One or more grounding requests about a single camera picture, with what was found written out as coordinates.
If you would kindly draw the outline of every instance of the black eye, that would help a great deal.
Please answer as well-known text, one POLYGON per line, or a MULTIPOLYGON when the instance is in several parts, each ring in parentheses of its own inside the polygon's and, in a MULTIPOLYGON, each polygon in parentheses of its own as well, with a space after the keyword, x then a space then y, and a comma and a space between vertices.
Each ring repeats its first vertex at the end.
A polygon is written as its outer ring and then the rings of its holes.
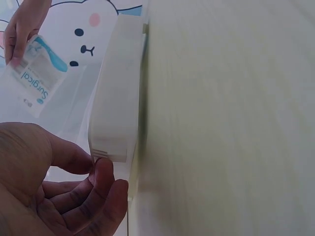
POLYGON ((79 63, 77 63, 76 61, 72 60, 70 62, 70 66, 79 66, 79 63))
POLYGON ((82 35, 84 35, 84 31, 83 31, 83 29, 76 29, 75 31, 74 31, 74 33, 75 33, 75 35, 76 36, 82 36, 82 35))

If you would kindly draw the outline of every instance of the blue printed graphic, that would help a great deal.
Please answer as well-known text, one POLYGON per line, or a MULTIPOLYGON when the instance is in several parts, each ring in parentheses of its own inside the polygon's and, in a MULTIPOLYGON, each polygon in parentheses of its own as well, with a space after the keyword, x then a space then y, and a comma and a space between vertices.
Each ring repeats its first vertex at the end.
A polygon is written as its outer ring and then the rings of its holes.
POLYGON ((133 8, 129 8, 129 9, 117 10, 117 11, 118 11, 118 13, 121 13, 123 15, 141 16, 142 5, 136 6, 133 8))
POLYGON ((57 70, 67 72, 68 70, 67 64, 63 60, 61 60, 60 57, 58 57, 40 37, 37 37, 34 41, 39 43, 40 45, 43 46, 44 49, 46 49, 50 57, 51 63, 57 70))

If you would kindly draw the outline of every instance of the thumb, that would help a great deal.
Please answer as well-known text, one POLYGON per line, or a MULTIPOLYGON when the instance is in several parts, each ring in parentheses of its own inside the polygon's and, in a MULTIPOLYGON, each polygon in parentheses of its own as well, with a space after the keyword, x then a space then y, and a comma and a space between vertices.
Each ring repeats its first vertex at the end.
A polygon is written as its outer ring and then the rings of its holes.
POLYGON ((12 56, 13 65, 18 65, 20 63, 20 60, 23 57, 26 48, 28 35, 29 33, 27 30, 19 25, 16 26, 16 43, 12 56))

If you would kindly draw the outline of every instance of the cartoon mouth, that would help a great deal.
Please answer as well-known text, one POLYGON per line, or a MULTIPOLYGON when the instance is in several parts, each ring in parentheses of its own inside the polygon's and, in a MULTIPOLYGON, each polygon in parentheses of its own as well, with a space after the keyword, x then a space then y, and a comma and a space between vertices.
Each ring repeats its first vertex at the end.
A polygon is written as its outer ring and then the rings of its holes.
POLYGON ((90 52, 91 53, 91 56, 93 57, 93 50, 94 50, 95 47, 92 47, 92 49, 87 49, 87 46, 86 45, 83 45, 81 47, 81 53, 85 53, 85 52, 90 52))

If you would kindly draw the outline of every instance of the cartoon face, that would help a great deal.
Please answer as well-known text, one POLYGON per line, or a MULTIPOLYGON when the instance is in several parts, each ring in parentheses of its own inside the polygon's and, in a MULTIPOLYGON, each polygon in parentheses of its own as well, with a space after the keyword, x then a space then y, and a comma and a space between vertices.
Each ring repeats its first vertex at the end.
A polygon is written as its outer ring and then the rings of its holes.
POLYGON ((102 62, 117 17, 106 0, 64 2, 49 9, 39 34, 69 66, 102 62))

